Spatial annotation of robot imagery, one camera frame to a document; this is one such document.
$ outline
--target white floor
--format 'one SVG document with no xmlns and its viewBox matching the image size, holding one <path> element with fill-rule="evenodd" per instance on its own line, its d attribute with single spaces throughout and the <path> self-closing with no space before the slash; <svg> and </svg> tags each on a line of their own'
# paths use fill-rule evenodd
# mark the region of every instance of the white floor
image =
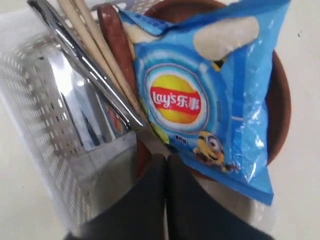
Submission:
<svg viewBox="0 0 320 240">
<path fill-rule="evenodd" d="M 0 0 L 0 13 L 25 7 Z M 318 239 L 320 216 L 320 18 L 317 0 L 293 0 L 277 52 L 290 84 L 292 120 L 286 144 L 270 166 L 279 240 Z M 0 104 L 0 239 L 61 240 L 65 234 L 17 132 Z"/>
</svg>

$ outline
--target brown bowl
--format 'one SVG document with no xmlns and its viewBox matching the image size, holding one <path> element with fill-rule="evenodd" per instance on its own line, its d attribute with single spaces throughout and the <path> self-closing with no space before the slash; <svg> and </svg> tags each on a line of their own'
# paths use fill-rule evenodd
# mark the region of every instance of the brown bowl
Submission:
<svg viewBox="0 0 320 240">
<path fill-rule="evenodd" d="M 152 6 L 145 14 L 168 22 L 182 22 L 199 13 L 206 13 L 225 5 L 215 0 L 165 0 Z M 280 152 L 288 135 L 291 120 L 291 98 L 286 73 L 273 52 L 272 73 L 266 96 L 268 108 L 267 151 L 268 165 Z M 208 178 L 192 170 L 193 174 Z"/>
</svg>

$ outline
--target minion cartoon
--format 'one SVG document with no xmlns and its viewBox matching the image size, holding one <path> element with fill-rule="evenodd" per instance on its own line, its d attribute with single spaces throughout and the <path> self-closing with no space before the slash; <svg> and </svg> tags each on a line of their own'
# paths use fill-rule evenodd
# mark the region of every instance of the minion cartoon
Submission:
<svg viewBox="0 0 320 240">
<path fill-rule="evenodd" d="M 198 159 L 209 166 L 221 166 L 223 172 L 230 171 L 229 165 L 225 164 L 225 153 L 219 139 L 209 131 L 201 131 L 197 147 L 193 149 Z"/>
</svg>

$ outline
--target lay's chip bag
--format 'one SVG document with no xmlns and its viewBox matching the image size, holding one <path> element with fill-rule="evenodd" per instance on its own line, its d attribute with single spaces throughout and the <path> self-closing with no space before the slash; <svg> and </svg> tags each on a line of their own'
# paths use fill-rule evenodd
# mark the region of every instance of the lay's chip bag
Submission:
<svg viewBox="0 0 320 240">
<path fill-rule="evenodd" d="M 270 205 L 266 94 L 289 0 L 242 0 L 173 24 L 120 11 L 153 130 L 199 172 Z"/>
</svg>

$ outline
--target metal tongs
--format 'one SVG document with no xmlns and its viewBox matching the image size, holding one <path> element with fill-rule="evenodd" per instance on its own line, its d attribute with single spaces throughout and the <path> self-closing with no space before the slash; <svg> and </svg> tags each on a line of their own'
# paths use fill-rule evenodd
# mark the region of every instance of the metal tongs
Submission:
<svg viewBox="0 0 320 240">
<path fill-rule="evenodd" d="M 160 153 L 168 157 L 171 153 L 167 147 L 131 107 L 125 96 L 117 90 L 97 62 L 90 57 L 72 29 L 68 27 L 54 7 L 46 0 L 28 0 L 27 3 L 48 26 L 53 37 L 61 45 L 66 58 L 80 69 L 96 89 L 105 96 L 126 127 L 136 132 L 139 140 L 152 154 Z"/>
</svg>

